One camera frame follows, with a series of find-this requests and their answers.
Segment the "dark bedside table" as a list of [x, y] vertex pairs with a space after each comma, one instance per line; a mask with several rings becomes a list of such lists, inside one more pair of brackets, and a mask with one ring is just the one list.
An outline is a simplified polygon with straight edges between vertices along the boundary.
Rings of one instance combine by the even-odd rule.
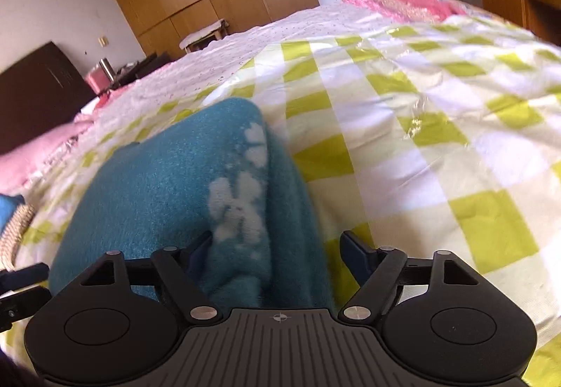
[[124, 66], [115, 76], [113, 83], [109, 86], [111, 90], [127, 86], [134, 83], [138, 79], [142, 79], [155, 72], [156, 70], [164, 67], [171, 62], [171, 57], [167, 52], [160, 55], [152, 53], [145, 59], [135, 61], [134, 63]]

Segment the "pink storage box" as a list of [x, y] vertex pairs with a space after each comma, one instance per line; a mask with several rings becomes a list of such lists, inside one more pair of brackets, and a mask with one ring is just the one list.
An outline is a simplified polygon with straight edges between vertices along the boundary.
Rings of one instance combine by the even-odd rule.
[[96, 95], [102, 94], [111, 85], [106, 71], [99, 65], [96, 65], [86, 74], [85, 82]]

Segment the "pink floral blanket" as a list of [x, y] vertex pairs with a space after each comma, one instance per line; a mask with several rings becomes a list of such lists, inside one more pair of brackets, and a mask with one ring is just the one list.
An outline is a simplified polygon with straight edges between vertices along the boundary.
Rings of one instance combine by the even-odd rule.
[[457, 0], [343, 0], [348, 5], [368, 9], [397, 22], [442, 22], [456, 15], [466, 16]]

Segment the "green checkered bed quilt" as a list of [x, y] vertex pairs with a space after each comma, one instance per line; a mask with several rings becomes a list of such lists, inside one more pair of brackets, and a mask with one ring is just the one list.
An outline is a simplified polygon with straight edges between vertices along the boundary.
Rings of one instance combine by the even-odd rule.
[[115, 151], [226, 99], [256, 105], [306, 184], [335, 307], [357, 285], [338, 237], [413, 257], [450, 250], [533, 320], [532, 386], [560, 382], [560, 50], [488, 15], [397, 22], [301, 11], [131, 84], [23, 194], [14, 266], [50, 266]]

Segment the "metal thermos cup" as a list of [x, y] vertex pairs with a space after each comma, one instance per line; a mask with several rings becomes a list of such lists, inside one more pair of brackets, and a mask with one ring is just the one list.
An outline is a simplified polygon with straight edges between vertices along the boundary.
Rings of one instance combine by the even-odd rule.
[[113, 70], [110, 62], [108, 61], [108, 59], [106, 59], [105, 57], [103, 57], [100, 61], [99, 61], [99, 65], [100, 67], [103, 69], [104, 74], [106, 75], [107, 79], [110, 82], [114, 82], [115, 81], [115, 71]]

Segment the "dark wooden headboard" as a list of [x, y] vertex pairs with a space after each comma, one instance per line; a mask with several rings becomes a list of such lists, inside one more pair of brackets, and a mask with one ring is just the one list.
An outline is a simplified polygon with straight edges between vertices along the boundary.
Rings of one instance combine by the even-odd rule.
[[53, 42], [24, 56], [1, 73], [1, 153], [70, 122], [94, 97], [76, 67]]

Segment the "teal sweater with white flowers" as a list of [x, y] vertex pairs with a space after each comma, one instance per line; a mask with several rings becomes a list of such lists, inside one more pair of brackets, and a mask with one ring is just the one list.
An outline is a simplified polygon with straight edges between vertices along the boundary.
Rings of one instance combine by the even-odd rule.
[[226, 99], [119, 150], [91, 181], [51, 265], [60, 292], [103, 253], [147, 258], [211, 236], [194, 281], [221, 311], [332, 308], [302, 175], [259, 108]]

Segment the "pink pillow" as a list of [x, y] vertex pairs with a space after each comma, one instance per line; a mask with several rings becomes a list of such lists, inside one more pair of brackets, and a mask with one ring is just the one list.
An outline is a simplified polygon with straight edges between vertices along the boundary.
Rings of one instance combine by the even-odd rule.
[[61, 145], [93, 124], [86, 119], [58, 126], [44, 135], [1, 155], [1, 193], [8, 194], [28, 181]]

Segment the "wall light switch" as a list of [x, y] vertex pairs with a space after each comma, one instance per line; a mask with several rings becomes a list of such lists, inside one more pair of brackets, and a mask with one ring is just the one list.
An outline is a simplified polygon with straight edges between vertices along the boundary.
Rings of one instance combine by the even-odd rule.
[[108, 44], [108, 41], [107, 41], [106, 37], [99, 37], [98, 42], [100, 44], [100, 47], [102, 47], [102, 48], [106, 47], [107, 44]]

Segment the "brown striped folded garment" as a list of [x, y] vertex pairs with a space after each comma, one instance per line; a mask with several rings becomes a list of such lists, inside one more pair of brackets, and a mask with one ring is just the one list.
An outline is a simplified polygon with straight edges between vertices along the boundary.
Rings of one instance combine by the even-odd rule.
[[31, 205], [19, 205], [1, 232], [0, 265], [2, 270], [15, 270], [14, 263], [21, 245], [23, 235], [31, 225], [35, 208]]

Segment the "small stool with cloth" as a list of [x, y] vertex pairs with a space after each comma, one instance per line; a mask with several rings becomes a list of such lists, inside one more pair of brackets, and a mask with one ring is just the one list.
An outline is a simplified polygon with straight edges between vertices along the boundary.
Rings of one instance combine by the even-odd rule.
[[229, 24], [225, 19], [219, 19], [219, 21], [215, 21], [183, 38], [179, 47], [187, 54], [203, 50], [211, 41], [224, 39], [228, 35], [228, 26]]

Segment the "blue ribbed folded garment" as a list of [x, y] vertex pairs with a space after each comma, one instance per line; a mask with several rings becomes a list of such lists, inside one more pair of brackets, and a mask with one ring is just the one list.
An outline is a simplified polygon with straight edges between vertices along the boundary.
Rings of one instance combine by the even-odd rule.
[[6, 225], [12, 219], [15, 210], [24, 204], [25, 198], [22, 195], [0, 195], [0, 233], [4, 231]]

